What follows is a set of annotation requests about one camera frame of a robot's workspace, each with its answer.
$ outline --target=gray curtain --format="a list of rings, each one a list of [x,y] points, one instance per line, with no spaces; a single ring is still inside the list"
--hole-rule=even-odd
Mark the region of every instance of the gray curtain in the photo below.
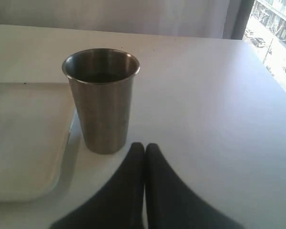
[[[0,0],[0,24],[222,38],[229,1]]]

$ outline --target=building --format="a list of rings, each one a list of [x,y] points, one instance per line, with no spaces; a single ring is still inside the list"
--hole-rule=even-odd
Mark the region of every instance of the building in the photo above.
[[[252,15],[286,44],[286,0],[255,0]]]

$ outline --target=metal tumbler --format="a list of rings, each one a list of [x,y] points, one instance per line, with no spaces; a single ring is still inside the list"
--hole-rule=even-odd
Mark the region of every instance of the metal tumbler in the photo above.
[[[86,146],[111,154],[126,142],[133,77],[138,60],[123,51],[89,49],[62,64],[68,77]]]

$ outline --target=sidewalk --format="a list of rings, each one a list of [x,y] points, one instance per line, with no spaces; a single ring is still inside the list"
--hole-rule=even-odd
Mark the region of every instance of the sidewalk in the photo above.
[[[266,42],[267,47],[257,48],[251,43],[250,39],[245,36],[243,38],[243,40],[253,48],[258,58],[263,61],[273,34],[254,17],[249,19],[247,28],[254,31],[255,37],[261,37]],[[277,38],[275,38],[272,43],[272,54],[267,55],[265,66],[270,67],[271,74],[286,92],[286,72],[283,70],[283,67],[286,67],[286,45]]]

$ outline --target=white table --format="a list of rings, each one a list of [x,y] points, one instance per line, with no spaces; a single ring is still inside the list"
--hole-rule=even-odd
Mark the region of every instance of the white table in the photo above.
[[[65,57],[96,47],[141,62],[126,146],[90,153],[76,119],[58,186],[0,203],[0,229],[47,228],[99,190],[136,141],[158,143],[195,193],[246,228],[286,229],[286,94],[244,42],[0,25],[0,82],[67,82]]]

